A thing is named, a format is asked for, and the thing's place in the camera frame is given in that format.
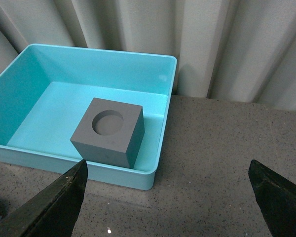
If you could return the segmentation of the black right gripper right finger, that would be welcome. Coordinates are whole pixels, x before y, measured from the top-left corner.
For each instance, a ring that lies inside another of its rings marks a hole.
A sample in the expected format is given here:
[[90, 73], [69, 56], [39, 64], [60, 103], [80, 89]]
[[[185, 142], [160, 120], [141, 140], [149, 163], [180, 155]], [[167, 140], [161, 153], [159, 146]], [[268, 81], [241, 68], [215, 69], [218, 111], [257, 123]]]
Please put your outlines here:
[[248, 175], [271, 235], [296, 237], [296, 184], [255, 159]]

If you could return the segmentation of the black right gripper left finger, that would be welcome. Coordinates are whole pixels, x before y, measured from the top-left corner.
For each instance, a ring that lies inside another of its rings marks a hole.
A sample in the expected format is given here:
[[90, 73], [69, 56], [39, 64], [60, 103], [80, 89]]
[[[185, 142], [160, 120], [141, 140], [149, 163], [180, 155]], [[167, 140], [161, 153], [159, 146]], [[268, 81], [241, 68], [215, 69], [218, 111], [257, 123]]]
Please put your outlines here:
[[70, 237], [88, 178], [81, 160], [20, 208], [0, 221], [0, 237]]

